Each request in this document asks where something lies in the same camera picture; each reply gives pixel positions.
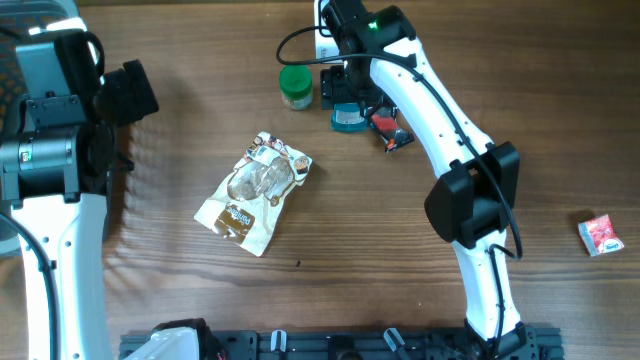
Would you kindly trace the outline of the blue mouthwash bottle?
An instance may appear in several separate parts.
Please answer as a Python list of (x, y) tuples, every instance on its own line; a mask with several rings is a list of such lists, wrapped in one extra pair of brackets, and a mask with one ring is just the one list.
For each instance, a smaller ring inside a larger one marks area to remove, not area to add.
[(368, 122), (361, 116), (357, 103), (341, 103), (333, 107), (331, 127), (342, 133), (361, 132), (367, 129)]

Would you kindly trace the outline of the black red snack wrapper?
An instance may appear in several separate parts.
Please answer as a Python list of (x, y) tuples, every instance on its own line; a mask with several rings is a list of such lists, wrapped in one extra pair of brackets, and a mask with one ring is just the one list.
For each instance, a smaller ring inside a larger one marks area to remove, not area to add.
[(386, 153), (396, 151), (414, 141), (414, 135), (399, 126), (395, 107), (377, 108), (369, 117), (369, 124), (383, 140)]

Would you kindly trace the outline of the green lid glass jar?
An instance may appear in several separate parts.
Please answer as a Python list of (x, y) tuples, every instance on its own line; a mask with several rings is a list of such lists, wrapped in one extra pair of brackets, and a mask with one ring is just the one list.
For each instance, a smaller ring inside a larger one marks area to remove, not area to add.
[(279, 74), (282, 100), (292, 110), (304, 110), (313, 100), (311, 70), (303, 65), (286, 65)]

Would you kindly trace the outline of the white brown snack pouch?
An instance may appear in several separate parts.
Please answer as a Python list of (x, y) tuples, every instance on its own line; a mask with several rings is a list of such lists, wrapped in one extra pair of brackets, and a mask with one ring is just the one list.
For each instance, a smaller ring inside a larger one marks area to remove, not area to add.
[(260, 257), (274, 235), (285, 199), (304, 184), (312, 164), (308, 155), (261, 132), (194, 219)]

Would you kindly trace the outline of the red snack packet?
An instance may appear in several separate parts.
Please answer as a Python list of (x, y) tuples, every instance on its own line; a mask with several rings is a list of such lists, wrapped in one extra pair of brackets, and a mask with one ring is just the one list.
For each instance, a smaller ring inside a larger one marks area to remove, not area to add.
[(625, 247), (608, 214), (580, 223), (578, 232), (591, 257), (620, 251)]

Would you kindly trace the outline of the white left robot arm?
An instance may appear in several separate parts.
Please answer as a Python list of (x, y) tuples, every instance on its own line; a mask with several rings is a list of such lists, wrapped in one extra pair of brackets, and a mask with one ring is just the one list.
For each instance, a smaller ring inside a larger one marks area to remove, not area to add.
[(117, 134), (159, 105), (143, 65), (107, 71), (78, 17), (30, 29), (14, 54), (26, 93), (1, 143), (1, 222), (21, 247), (28, 355), (108, 359), (102, 246), (112, 176), (134, 168)]

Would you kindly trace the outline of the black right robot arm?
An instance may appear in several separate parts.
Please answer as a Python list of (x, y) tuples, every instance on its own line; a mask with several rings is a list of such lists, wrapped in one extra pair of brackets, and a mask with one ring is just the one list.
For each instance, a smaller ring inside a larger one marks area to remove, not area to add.
[(424, 207), (436, 233), (456, 253), (467, 297), (466, 324), (494, 358), (521, 323), (506, 260), (518, 259), (506, 238), (513, 214), (519, 154), (495, 144), (462, 111), (427, 59), (408, 18), (396, 6), (368, 11), (360, 1), (330, 1), (318, 10), (343, 63), (350, 92), (380, 90), (424, 147), (437, 178)]

